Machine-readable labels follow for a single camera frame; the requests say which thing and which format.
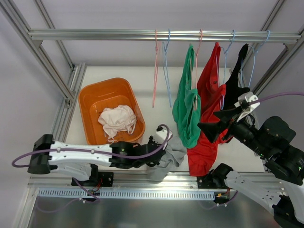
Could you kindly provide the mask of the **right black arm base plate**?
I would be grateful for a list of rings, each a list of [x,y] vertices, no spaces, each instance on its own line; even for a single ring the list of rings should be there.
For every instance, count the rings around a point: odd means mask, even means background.
[[[228,186],[225,184],[227,175],[230,171],[217,171],[211,170],[205,176],[197,177],[197,185],[199,189],[227,189]]]

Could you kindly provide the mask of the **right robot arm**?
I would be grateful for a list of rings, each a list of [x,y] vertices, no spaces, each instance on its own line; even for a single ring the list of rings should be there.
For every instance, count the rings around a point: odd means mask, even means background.
[[[204,184],[217,189],[232,188],[271,213],[282,228],[304,226],[304,153],[290,142],[296,133],[278,116],[269,117],[257,129],[239,120],[242,109],[234,108],[215,112],[216,123],[198,123],[198,127],[212,143],[225,132],[224,140],[232,137],[251,149],[265,166],[283,184],[286,195],[271,193],[242,176],[232,167],[221,163],[207,174]]]

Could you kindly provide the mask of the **pink wire hanger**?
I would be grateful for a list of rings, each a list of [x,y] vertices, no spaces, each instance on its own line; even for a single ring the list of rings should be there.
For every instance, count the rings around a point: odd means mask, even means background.
[[[155,106],[156,87],[158,78],[158,55],[159,55],[159,42],[157,40],[157,30],[155,30],[155,62],[154,62],[154,78],[153,78],[153,94],[152,94],[152,107]]]

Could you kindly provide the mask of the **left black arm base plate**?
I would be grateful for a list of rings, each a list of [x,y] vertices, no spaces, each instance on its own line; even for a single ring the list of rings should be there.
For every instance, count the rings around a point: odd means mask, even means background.
[[[97,179],[92,178],[87,181],[78,181],[83,187],[112,187],[114,181],[114,173],[109,171],[100,171],[98,173]]]

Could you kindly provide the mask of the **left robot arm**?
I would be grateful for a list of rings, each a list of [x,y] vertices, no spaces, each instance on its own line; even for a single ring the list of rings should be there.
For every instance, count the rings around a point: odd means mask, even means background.
[[[158,165],[171,138],[171,131],[162,130],[143,145],[125,141],[73,145],[55,141],[51,134],[45,134],[34,143],[28,173],[59,173],[75,178],[84,186],[94,186],[101,179],[99,166],[127,170]]]

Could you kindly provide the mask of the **white tank top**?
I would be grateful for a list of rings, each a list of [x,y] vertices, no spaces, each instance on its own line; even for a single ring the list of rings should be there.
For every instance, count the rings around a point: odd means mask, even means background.
[[[116,108],[105,108],[98,117],[98,122],[102,125],[107,141],[114,143],[118,132],[133,134],[137,117],[131,107],[118,105]]]

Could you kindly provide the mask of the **grey shirt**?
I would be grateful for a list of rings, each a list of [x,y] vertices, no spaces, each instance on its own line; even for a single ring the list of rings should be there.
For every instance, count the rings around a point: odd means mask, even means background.
[[[178,168],[184,161],[187,148],[178,136],[173,136],[166,147],[159,165],[147,167],[147,178],[152,181],[162,181],[173,168]]]

